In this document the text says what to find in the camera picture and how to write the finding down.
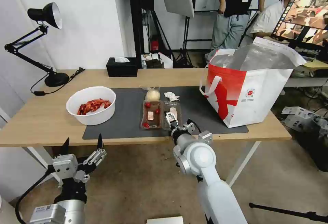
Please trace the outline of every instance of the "gray pants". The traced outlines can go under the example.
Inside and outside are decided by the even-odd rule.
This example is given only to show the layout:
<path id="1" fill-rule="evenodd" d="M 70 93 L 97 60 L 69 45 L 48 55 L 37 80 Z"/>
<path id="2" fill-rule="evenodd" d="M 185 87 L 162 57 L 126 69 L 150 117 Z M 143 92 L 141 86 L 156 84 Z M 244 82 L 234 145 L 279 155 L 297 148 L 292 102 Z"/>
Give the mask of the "gray pants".
<path id="1" fill-rule="evenodd" d="M 217 14 L 213 27 L 211 52 L 205 55 L 207 63 L 209 63 L 217 50 L 238 48 L 249 17 L 250 14 L 232 15 L 230 17 Z"/>

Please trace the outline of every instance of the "logo on bag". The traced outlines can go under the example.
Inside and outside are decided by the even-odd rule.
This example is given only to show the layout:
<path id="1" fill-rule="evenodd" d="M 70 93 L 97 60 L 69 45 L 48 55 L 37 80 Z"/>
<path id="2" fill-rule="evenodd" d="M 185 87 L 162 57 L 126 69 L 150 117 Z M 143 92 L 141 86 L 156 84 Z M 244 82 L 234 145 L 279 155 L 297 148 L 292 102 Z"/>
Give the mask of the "logo on bag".
<path id="1" fill-rule="evenodd" d="M 248 89 L 246 92 L 246 97 L 254 97 L 255 89 Z"/>

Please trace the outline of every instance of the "screen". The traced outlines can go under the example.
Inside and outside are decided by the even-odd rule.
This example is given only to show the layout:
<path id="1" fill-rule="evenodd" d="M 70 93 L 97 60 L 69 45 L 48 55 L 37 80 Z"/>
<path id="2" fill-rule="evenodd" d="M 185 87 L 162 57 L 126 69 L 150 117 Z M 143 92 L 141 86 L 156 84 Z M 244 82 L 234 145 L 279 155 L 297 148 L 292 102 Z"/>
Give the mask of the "screen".
<path id="1" fill-rule="evenodd" d="M 328 40 L 328 0 L 290 0 L 273 36 L 296 40 L 309 28 L 304 43 L 326 46 Z"/>

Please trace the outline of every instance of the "tissue box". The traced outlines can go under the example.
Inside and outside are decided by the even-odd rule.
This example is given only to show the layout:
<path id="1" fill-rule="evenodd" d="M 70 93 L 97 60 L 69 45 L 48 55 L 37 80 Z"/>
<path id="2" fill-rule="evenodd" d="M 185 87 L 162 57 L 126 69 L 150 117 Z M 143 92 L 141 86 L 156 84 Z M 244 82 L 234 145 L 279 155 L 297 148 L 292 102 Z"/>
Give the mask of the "tissue box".
<path id="1" fill-rule="evenodd" d="M 127 57 L 130 62 L 118 63 L 111 57 L 107 64 L 108 77 L 135 77 L 138 73 L 137 58 Z"/>
<path id="2" fill-rule="evenodd" d="M 317 116 L 301 107 L 285 107 L 281 113 L 288 115 L 285 119 L 285 126 L 298 132 L 303 132 L 310 124 L 311 118 Z"/>

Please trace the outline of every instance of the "shopping bag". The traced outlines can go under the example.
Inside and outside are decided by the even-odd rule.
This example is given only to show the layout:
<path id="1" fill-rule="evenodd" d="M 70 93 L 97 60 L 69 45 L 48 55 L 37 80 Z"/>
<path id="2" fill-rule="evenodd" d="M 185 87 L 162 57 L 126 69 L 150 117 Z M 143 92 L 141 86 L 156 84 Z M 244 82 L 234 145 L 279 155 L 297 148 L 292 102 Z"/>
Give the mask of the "shopping bag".
<path id="1" fill-rule="evenodd" d="M 264 121 L 293 69 L 306 61 L 295 50 L 256 38 L 237 50 L 218 50 L 200 92 L 227 127 Z"/>

